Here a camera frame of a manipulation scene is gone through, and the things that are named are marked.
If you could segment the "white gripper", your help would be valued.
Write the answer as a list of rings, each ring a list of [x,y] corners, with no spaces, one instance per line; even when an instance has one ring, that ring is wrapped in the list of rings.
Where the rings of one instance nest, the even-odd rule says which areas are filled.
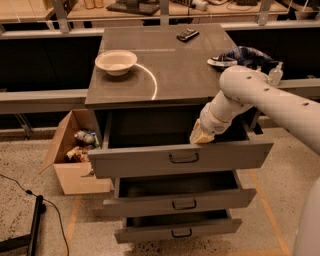
[[[191,144],[205,144],[214,140],[214,134],[224,133],[231,125],[231,122],[219,120],[210,110],[210,104],[207,103],[200,112],[199,119],[196,120],[191,135],[189,137]]]

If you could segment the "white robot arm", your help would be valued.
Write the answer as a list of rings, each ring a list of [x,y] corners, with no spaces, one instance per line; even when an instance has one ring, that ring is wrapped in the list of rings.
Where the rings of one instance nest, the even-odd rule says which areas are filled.
[[[190,135],[192,144],[213,141],[234,117],[255,107],[320,155],[320,103],[278,89],[265,74],[244,66],[225,69],[219,88],[200,112]],[[292,256],[320,256],[320,178],[306,197]]]

